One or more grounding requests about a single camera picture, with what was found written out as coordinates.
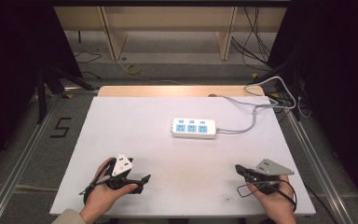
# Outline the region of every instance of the metal frame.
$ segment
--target metal frame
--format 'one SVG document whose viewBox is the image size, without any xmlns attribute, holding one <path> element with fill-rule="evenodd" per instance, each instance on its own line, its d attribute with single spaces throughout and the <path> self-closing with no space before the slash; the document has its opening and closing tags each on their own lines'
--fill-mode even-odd
<svg viewBox="0 0 358 224">
<path fill-rule="evenodd" d="M 13 171 L 10 173 L 9 177 L 7 178 L 6 183 L 0 189 L 0 217 L 3 215 L 5 208 L 7 206 L 8 201 L 11 198 L 11 195 L 14 192 L 17 184 L 19 183 L 22 174 L 24 173 L 25 168 L 29 160 L 31 159 L 32 155 L 34 154 L 34 150 L 36 149 L 39 140 L 50 121 L 51 114 L 56 106 L 56 104 L 60 101 L 60 95 L 54 95 L 51 98 L 51 101 L 48 106 L 48 112 L 45 118 L 42 120 L 40 124 L 36 125 L 34 132 L 27 143 L 24 151 L 21 153 L 19 160 L 17 161 L 16 165 L 13 168 Z"/>
<path fill-rule="evenodd" d="M 292 112 L 288 113 L 288 118 L 293 127 L 293 130 L 298 137 L 298 140 L 300 141 L 301 146 L 304 149 L 305 154 L 307 155 L 312 170 L 318 178 L 328 202 L 330 202 L 330 206 L 336 215 L 337 221 L 339 223 L 353 223 L 345 203 L 342 201 L 341 196 L 339 196 L 338 191 L 334 186 L 329 174 L 324 169 L 323 163 L 313 148 L 313 145 L 310 142 L 310 139 L 308 138 L 301 122 L 296 121 L 296 118 Z"/>
</svg>

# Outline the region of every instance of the white table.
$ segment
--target white table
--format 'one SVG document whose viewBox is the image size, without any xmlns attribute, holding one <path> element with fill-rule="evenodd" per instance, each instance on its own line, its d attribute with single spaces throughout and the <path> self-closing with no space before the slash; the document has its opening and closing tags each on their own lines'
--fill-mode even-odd
<svg viewBox="0 0 358 224">
<path fill-rule="evenodd" d="M 237 97 L 257 104 L 266 97 Z M 246 217 L 264 211 L 254 196 L 241 198 L 245 183 L 235 164 L 255 167 L 268 158 L 295 171 L 296 215 L 315 214 L 272 109 L 258 109 L 254 128 L 243 134 L 218 134 L 212 140 L 180 139 L 171 134 L 174 118 L 214 119 L 217 126 L 243 129 L 251 122 L 248 105 L 221 97 L 95 97 L 66 174 L 50 210 L 80 211 L 82 191 L 106 158 L 133 157 L 128 176 L 151 174 L 140 195 L 119 199 L 111 217 Z"/>
</svg>

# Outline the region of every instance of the power strip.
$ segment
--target power strip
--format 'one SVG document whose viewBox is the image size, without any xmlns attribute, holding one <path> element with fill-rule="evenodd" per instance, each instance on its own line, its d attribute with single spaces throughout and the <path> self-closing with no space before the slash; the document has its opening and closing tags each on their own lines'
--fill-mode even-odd
<svg viewBox="0 0 358 224">
<path fill-rule="evenodd" d="M 216 123 L 212 119 L 174 119 L 171 131 L 174 137 L 212 139 Z"/>
</svg>

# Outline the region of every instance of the wire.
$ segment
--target wire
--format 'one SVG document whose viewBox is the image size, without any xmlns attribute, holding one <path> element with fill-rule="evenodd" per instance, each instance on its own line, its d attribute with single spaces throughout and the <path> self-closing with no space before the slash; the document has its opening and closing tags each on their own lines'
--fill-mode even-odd
<svg viewBox="0 0 358 224">
<path fill-rule="evenodd" d="M 120 64 L 120 66 L 123 68 L 123 71 L 126 73 L 127 77 L 129 77 L 129 78 L 143 80 L 143 81 L 149 81 L 149 82 L 153 82 L 153 83 L 171 82 L 171 83 L 174 83 L 177 85 L 185 85 L 182 82 L 177 82 L 177 81 L 173 81 L 173 80 L 152 80 L 152 79 L 147 79 L 147 78 L 143 78 L 143 77 L 133 77 L 127 72 L 127 69 L 124 67 L 124 65 L 119 60 L 117 60 L 117 63 Z"/>
<path fill-rule="evenodd" d="M 256 59 L 258 61 L 260 61 L 261 63 L 263 63 L 264 65 L 268 66 L 269 65 L 267 64 L 267 62 L 263 61 L 262 59 L 260 59 L 259 57 L 257 57 L 255 54 L 253 54 L 250 50 L 246 49 L 245 47 L 241 46 L 241 44 L 234 38 L 234 36 L 231 37 L 231 39 L 234 41 L 234 42 L 231 42 L 231 44 L 234 46 L 234 49 L 236 49 L 238 52 L 240 52 L 242 54 L 242 60 L 243 62 L 249 66 L 249 67 L 252 67 L 251 65 L 249 65 L 248 63 L 246 63 L 245 59 L 243 58 L 243 56 L 246 56 L 248 58 L 252 58 L 252 59 Z M 262 69 L 262 68 L 256 68 L 256 67 L 252 67 L 252 68 L 255 68 L 255 69 L 258 69 L 258 70 L 262 70 L 262 71 L 270 71 L 270 70 L 267 70 L 267 69 Z"/>
<path fill-rule="evenodd" d="M 297 209 L 297 195 L 296 195 L 295 189 L 293 188 L 293 186 L 292 186 L 289 182 L 287 182 L 287 181 L 285 181 L 285 180 L 279 179 L 279 180 L 277 180 L 277 181 L 279 181 L 280 184 L 281 184 L 281 182 L 284 182 L 284 183 L 286 183 L 287 185 L 289 185 L 289 187 L 290 187 L 290 188 L 292 189 L 292 191 L 293 191 L 293 195 L 294 195 L 294 197 L 295 197 L 294 200 L 291 199 L 289 196 L 287 196 L 285 193 L 283 193 L 281 190 L 279 190 L 279 189 L 273 187 L 273 184 L 270 183 L 270 182 L 272 182 L 272 181 L 262 181 L 262 182 L 247 183 L 247 184 L 244 184 L 244 185 L 241 185 L 241 186 L 237 187 L 237 192 L 240 194 L 240 196 L 241 196 L 242 198 L 245 198 L 245 197 L 248 197 L 248 196 L 254 194 L 254 193 L 255 193 L 256 191 L 258 191 L 259 189 L 262 189 L 262 188 L 264 188 L 264 187 L 270 187 L 270 188 L 273 189 L 275 192 L 281 194 L 281 195 L 283 196 L 283 198 L 285 198 L 287 201 L 289 201 L 289 202 L 293 205 L 293 212 L 295 212 L 296 209 Z M 243 187 L 248 186 L 248 185 L 251 185 L 251 184 L 252 184 L 252 185 L 255 185 L 255 186 L 257 187 L 257 189 L 254 190 L 254 191 L 252 191 L 252 192 L 250 192 L 250 193 L 248 193 L 248 194 L 246 194 L 246 195 L 242 195 L 242 194 L 240 193 L 240 188 L 243 188 Z"/>
<path fill-rule="evenodd" d="M 222 128 L 216 128 L 216 132 L 217 133 L 226 133 L 226 134 L 239 134 L 239 133 L 246 133 L 249 130 L 251 130 L 254 126 L 255 126 L 255 122 L 256 122 L 256 110 L 257 108 L 282 108 L 282 109 L 293 109 L 296 108 L 296 99 L 295 97 L 292 95 L 292 93 L 290 93 L 290 91 L 287 89 L 286 84 L 284 83 L 283 79 L 281 79 L 280 77 L 271 77 L 263 82 L 257 83 L 257 84 L 253 84 L 253 85 L 249 85 L 249 86 L 245 86 L 243 89 L 248 92 L 251 93 L 252 95 L 255 96 L 261 96 L 259 94 L 256 94 L 254 92 L 248 91 L 247 89 L 252 87 L 252 86 L 259 86 L 259 85 L 263 85 L 266 82 L 271 81 L 272 79 L 279 79 L 280 82 L 282 83 L 284 89 L 286 90 L 286 92 L 289 94 L 290 98 L 293 100 L 293 105 L 291 106 L 285 106 L 285 105 L 279 105 L 279 103 L 271 98 L 269 98 L 269 100 L 273 103 L 273 104 L 269 104 L 269 105 L 255 105 L 255 104 L 251 104 L 251 103 L 245 103 L 245 102 L 240 102 L 237 101 L 233 98 L 224 96 L 224 95 L 219 95 L 220 97 L 223 97 L 229 101 L 232 101 L 234 103 L 240 104 L 240 105 L 252 105 L 254 108 L 252 110 L 252 123 L 249 127 L 242 129 L 242 130 L 229 130 L 229 129 L 222 129 Z"/>
<path fill-rule="evenodd" d="M 308 115 L 305 115 L 305 114 L 302 112 L 301 108 L 300 108 L 300 101 L 299 101 L 299 100 L 298 100 L 297 109 L 298 109 L 298 112 L 300 112 L 301 116 L 304 117 L 304 119 L 309 119 L 309 118 L 310 118 L 310 115 L 312 114 L 312 112 L 310 111 L 310 112 L 308 113 Z"/>
<path fill-rule="evenodd" d="M 246 45 L 246 43 L 248 42 L 248 40 L 249 40 L 251 34 L 255 34 L 255 37 L 256 37 L 256 40 L 257 40 L 257 46 L 258 46 L 258 48 L 259 48 L 259 50 L 260 50 L 260 54 L 261 54 L 261 56 L 263 57 L 264 61 L 266 61 L 266 60 L 267 60 L 266 58 L 269 57 L 270 50 L 269 50 L 269 48 L 267 48 L 267 46 L 264 44 L 264 42 L 263 42 L 263 40 L 262 40 L 262 38 L 261 38 L 261 36 L 260 36 L 260 34 L 259 34 L 259 32 L 258 32 L 258 23 L 259 23 L 258 14 L 259 14 L 259 12 L 260 12 L 260 9 L 259 9 L 259 7 L 255 7 L 255 21 L 254 21 L 253 24 L 252 24 L 252 22 L 251 22 L 251 19 L 250 19 L 250 17 L 249 17 L 249 14 L 248 14 L 248 12 L 247 12 L 247 10 L 246 10 L 246 7 L 244 7 L 243 10 L 245 11 L 246 18 L 248 19 L 249 25 L 251 26 L 251 29 L 252 29 L 252 30 L 251 30 L 251 33 L 249 34 L 249 36 L 248 36 L 248 38 L 247 38 L 247 40 L 246 40 L 246 42 L 245 42 L 245 45 Z"/>
<path fill-rule="evenodd" d="M 91 52 L 87 52 L 87 51 L 81 51 L 80 53 L 75 54 L 75 57 L 77 57 L 77 56 L 79 56 L 80 54 L 83 54 L 83 53 L 88 53 L 88 54 L 91 54 L 91 55 L 96 55 L 97 57 L 96 57 L 96 58 L 93 58 L 93 59 L 91 59 L 91 60 L 88 60 L 88 61 L 86 61 L 86 62 L 77 62 L 77 63 L 90 63 L 90 62 L 95 61 L 95 60 L 97 60 L 97 59 L 99 59 L 99 58 L 101 58 L 101 57 L 103 56 L 102 54 L 98 54 L 98 53 L 91 53 Z"/>
<path fill-rule="evenodd" d="M 322 205 L 322 207 L 326 210 L 327 214 L 331 217 L 331 219 L 333 219 L 333 222 L 335 224 L 338 224 L 336 218 L 333 216 L 333 214 L 331 214 L 330 210 L 328 210 L 327 206 L 325 205 L 324 202 L 322 202 L 321 198 L 318 197 L 318 195 L 316 195 L 316 193 L 306 184 L 304 183 L 305 188 L 307 188 L 307 190 L 310 191 L 310 193 L 313 194 L 313 196 L 315 196 L 316 200 L 318 200 L 318 202 Z"/>
<path fill-rule="evenodd" d="M 252 192 L 250 192 L 250 193 L 248 193 L 248 194 L 246 194 L 246 195 L 242 195 L 242 194 L 240 193 L 240 188 L 243 188 L 243 187 L 248 186 L 248 185 L 250 185 L 250 184 L 253 184 L 253 185 L 255 185 L 255 184 L 263 184 L 263 185 L 262 185 L 261 187 L 256 186 L 256 187 L 257 187 L 256 190 L 254 190 L 254 191 L 252 191 Z M 244 184 L 244 185 L 241 185 L 241 186 L 237 187 L 237 192 L 240 194 L 240 196 L 241 196 L 242 198 L 246 198 L 246 197 L 248 197 L 248 196 L 254 194 L 254 193 L 255 193 L 256 191 L 258 191 L 259 189 L 264 188 L 266 185 L 267 185 L 267 181 L 247 183 L 247 184 Z"/>
<path fill-rule="evenodd" d="M 97 77 L 98 79 L 102 79 L 100 76 L 97 76 L 97 75 L 95 75 L 95 74 L 93 74 L 92 72 L 89 72 L 89 71 L 85 71 L 85 72 L 81 72 L 81 73 L 91 74 L 91 75 Z"/>
<path fill-rule="evenodd" d="M 281 194 L 281 195 L 283 196 L 283 198 L 287 199 L 287 201 L 289 201 L 290 203 L 292 203 L 292 205 L 293 205 L 293 212 L 295 212 L 296 209 L 297 209 L 297 194 L 296 194 L 295 188 L 293 188 L 293 186 L 292 186 L 289 182 L 287 182 L 287 181 L 285 181 L 285 180 L 281 180 L 281 179 L 280 179 L 280 182 L 283 182 L 283 183 L 286 183 L 287 185 L 289 185 L 289 187 L 290 187 L 290 188 L 292 189 L 292 191 L 293 191 L 293 195 L 295 196 L 295 199 L 294 199 L 294 200 L 291 199 L 289 196 L 287 196 L 285 193 L 281 192 L 279 189 L 276 189 L 275 187 L 273 187 L 272 185 L 269 185 L 269 186 L 270 186 L 272 189 L 274 189 L 275 192 Z"/>
<path fill-rule="evenodd" d="M 100 176 L 103 174 L 103 172 L 106 170 L 106 168 L 107 168 L 109 165 L 111 165 L 112 160 L 109 161 L 109 162 L 107 162 L 107 163 L 103 166 L 103 168 L 101 169 L 101 171 L 94 177 L 94 179 L 92 179 L 91 183 L 89 183 L 89 185 L 86 187 L 86 189 L 83 190 L 83 191 L 81 191 L 81 192 L 79 193 L 79 195 L 85 195 L 85 198 L 87 199 L 88 196 L 89 196 L 89 194 L 90 194 L 90 192 L 91 192 L 97 185 L 100 185 L 100 184 L 103 183 L 103 182 L 100 182 L 100 181 L 98 181 L 98 180 L 99 180 Z"/>
</svg>

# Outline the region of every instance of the person's right hand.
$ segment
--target person's right hand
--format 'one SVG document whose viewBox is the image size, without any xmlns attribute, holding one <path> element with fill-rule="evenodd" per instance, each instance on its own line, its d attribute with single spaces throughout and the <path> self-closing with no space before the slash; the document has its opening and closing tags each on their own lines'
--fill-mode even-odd
<svg viewBox="0 0 358 224">
<path fill-rule="evenodd" d="M 280 175 L 280 180 L 289 182 L 287 175 Z M 253 184 L 247 185 L 249 190 L 254 193 L 254 196 L 260 201 L 264 208 L 267 216 L 274 220 L 277 224 L 285 223 L 292 224 L 296 223 L 295 215 L 293 213 L 293 205 L 281 194 L 274 192 L 271 194 L 264 194 L 257 190 L 257 187 Z M 279 190 L 293 199 L 293 190 L 290 186 L 281 181 Z"/>
</svg>

